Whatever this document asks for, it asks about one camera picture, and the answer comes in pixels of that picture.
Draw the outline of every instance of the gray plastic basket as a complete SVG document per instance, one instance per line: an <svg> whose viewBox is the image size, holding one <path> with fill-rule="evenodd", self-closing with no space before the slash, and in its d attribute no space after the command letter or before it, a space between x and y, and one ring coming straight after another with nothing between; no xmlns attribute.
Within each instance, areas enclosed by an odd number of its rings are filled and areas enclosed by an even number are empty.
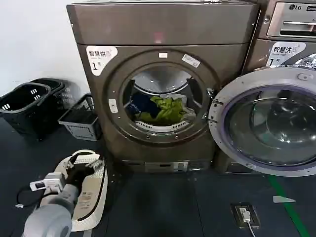
<svg viewBox="0 0 316 237"><path fill-rule="evenodd" d="M58 122L78 139L97 141L102 134L90 94L84 95L60 117Z"/></svg>

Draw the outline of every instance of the washer top panel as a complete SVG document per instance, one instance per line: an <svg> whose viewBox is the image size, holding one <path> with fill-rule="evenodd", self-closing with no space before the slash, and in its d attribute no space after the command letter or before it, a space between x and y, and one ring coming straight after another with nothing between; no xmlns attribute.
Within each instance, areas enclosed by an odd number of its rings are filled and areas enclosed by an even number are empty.
<svg viewBox="0 0 316 237"><path fill-rule="evenodd" d="M242 44L258 6L244 1L90 1L67 6L85 45Z"/></svg>

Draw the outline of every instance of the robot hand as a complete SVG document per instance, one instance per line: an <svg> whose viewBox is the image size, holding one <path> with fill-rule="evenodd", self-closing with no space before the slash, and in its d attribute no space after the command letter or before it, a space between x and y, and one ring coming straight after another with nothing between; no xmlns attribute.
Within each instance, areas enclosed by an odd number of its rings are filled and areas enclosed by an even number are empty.
<svg viewBox="0 0 316 237"><path fill-rule="evenodd" d="M68 237L72 229L72 214L86 176L104 165L97 160L90 164L73 164L67 170L68 178L61 194L48 205L34 211L27 219L24 237Z"/></svg>

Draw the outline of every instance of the open washer door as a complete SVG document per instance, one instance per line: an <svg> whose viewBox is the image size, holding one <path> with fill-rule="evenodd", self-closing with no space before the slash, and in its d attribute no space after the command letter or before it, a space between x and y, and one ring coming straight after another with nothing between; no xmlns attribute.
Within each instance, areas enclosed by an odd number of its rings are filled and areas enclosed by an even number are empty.
<svg viewBox="0 0 316 237"><path fill-rule="evenodd" d="M225 86L209 128L236 162L277 176L316 174L316 71L268 68Z"/></svg>

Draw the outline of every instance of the yellow-green garment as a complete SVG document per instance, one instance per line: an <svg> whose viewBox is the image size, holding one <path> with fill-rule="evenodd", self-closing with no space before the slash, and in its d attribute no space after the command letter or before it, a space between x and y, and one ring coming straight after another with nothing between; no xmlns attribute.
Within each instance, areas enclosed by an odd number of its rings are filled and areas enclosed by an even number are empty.
<svg viewBox="0 0 316 237"><path fill-rule="evenodd" d="M181 99L173 100L172 98L161 98L153 96L151 98L156 105L161 108L156 118L152 118L150 113L141 112L136 114L136 117L143 121L156 126L170 126L175 123L179 123L185 112L182 110Z"/></svg>

